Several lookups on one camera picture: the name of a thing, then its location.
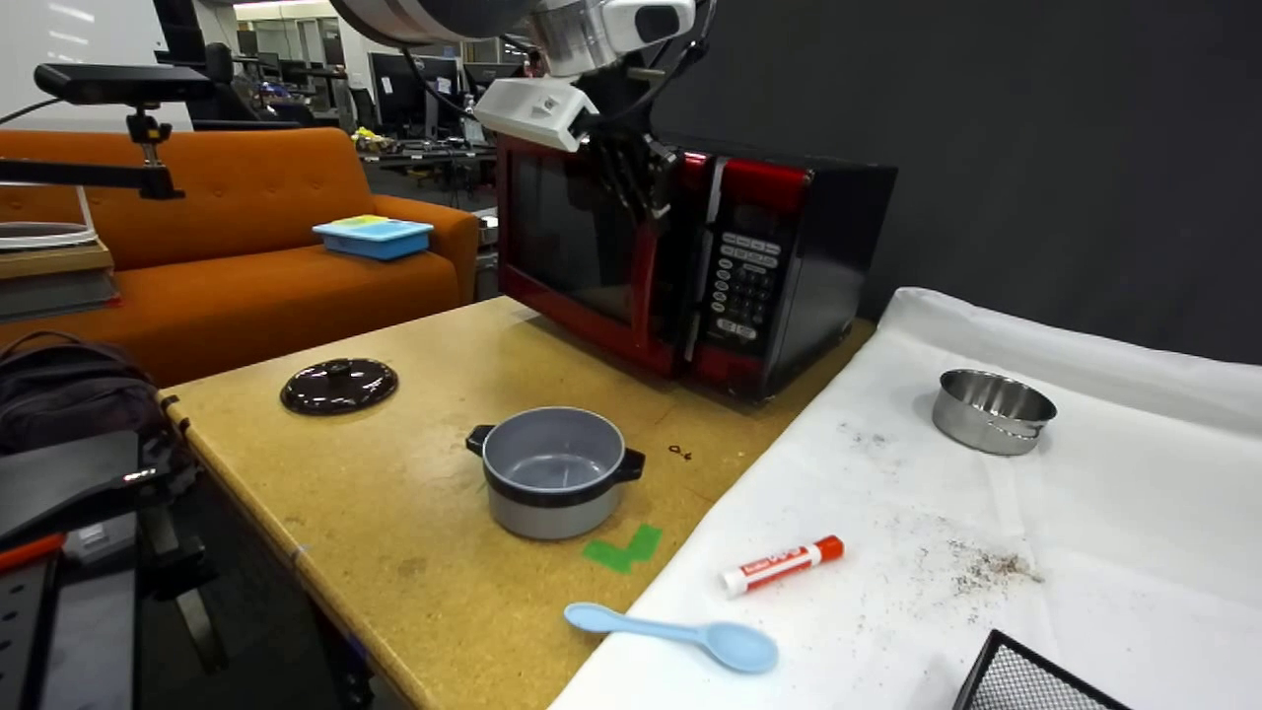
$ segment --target gray pot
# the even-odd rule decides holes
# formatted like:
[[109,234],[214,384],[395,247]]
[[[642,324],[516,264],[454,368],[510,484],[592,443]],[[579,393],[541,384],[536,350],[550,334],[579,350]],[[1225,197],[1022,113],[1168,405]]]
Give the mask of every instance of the gray pot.
[[934,425],[980,452],[1022,456],[1056,418],[1053,400],[991,372],[945,372],[939,384]]
[[642,452],[592,409],[523,409],[500,425],[471,425],[464,448],[481,456],[487,512],[532,539],[562,539],[603,525]]

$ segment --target pot handle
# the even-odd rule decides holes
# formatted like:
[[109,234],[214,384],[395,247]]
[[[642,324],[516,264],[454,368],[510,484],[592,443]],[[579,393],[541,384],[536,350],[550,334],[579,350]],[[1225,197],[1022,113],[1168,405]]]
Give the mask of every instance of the pot handle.
[[498,425],[471,425],[464,439],[464,448],[481,452],[481,443],[493,434]]
[[616,480],[637,480],[637,472],[642,472],[642,452],[637,448],[623,448]]

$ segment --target white tablecloth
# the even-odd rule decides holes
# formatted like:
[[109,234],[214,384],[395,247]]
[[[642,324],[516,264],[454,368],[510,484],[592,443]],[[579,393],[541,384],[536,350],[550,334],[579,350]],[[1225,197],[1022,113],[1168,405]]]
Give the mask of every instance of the white tablecloth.
[[[929,425],[980,368],[1060,414],[1030,456]],[[725,594],[717,572],[840,531],[840,565]],[[759,680],[611,635],[557,707],[950,707],[991,626],[1142,710],[1259,707],[1262,372],[1053,331],[901,288],[870,343],[635,601],[779,642]]]

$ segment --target blue box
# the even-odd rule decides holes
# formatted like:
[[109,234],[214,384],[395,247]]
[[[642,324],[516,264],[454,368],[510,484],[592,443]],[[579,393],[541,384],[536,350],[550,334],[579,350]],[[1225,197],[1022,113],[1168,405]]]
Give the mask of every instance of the blue box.
[[315,235],[322,242],[322,247],[357,259],[403,259],[429,247],[433,226],[357,213],[315,226]]

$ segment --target wooden table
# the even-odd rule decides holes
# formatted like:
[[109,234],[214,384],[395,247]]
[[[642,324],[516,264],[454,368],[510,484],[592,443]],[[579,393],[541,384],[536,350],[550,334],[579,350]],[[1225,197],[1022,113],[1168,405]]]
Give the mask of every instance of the wooden table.
[[[560,606],[628,606],[862,334],[759,409],[732,409],[611,368],[516,301],[483,301],[170,393],[216,484],[416,707],[548,707],[594,646]],[[285,379],[336,354],[391,363],[399,393],[348,418],[286,414]],[[464,434],[528,405],[592,405],[646,452],[642,480],[592,531],[628,544],[659,527],[646,565],[616,572],[583,556],[592,537],[532,544],[493,525]]]

